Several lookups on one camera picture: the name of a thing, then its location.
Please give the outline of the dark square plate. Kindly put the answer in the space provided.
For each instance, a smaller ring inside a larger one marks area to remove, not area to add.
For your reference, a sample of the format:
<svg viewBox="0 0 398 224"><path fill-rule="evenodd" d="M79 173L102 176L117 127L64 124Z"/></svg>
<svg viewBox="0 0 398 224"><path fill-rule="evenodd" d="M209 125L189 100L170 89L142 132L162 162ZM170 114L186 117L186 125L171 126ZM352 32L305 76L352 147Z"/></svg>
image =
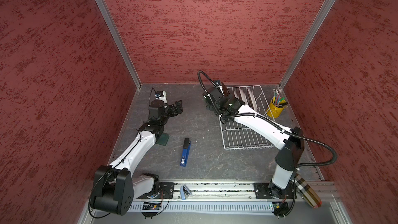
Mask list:
<svg viewBox="0 0 398 224"><path fill-rule="evenodd" d="M220 90L221 90L223 96L227 97L228 95L230 95L230 92L229 92L227 86L223 82L220 83Z"/></svg>

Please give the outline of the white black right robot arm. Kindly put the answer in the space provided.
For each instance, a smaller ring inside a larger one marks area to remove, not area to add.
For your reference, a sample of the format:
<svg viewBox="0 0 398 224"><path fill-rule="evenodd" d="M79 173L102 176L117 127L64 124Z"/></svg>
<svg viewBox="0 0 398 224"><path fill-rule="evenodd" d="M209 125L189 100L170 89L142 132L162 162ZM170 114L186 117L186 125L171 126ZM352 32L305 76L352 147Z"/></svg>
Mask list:
<svg viewBox="0 0 398 224"><path fill-rule="evenodd" d="M240 124L248 129L247 137L258 134L279 150L268 194L275 199L288 197L293 191L297 166L304 151L304 142L296 137L301 130L291 130L257 112L257 104L248 101L242 90L230 93L227 88L216 86L206 89L203 97L208 109L215 112L222 123Z"/></svg>

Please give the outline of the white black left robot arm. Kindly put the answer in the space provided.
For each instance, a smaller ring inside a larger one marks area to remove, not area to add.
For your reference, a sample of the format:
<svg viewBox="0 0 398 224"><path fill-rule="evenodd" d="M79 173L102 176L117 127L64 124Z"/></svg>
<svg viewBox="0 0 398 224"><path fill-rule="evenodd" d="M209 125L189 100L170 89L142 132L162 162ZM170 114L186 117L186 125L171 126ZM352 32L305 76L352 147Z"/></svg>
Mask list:
<svg viewBox="0 0 398 224"><path fill-rule="evenodd" d="M88 210L93 209L109 214L124 215L133 200L160 195L159 177L143 174L134 177L134 171L145 154L155 144L165 146L169 134L164 126L171 117L182 114L182 101L169 105L165 100L155 99L149 104L149 117L138 129L136 138L129 147L108 166L100 166L93 180L93 188L88 201Z"/></svg>

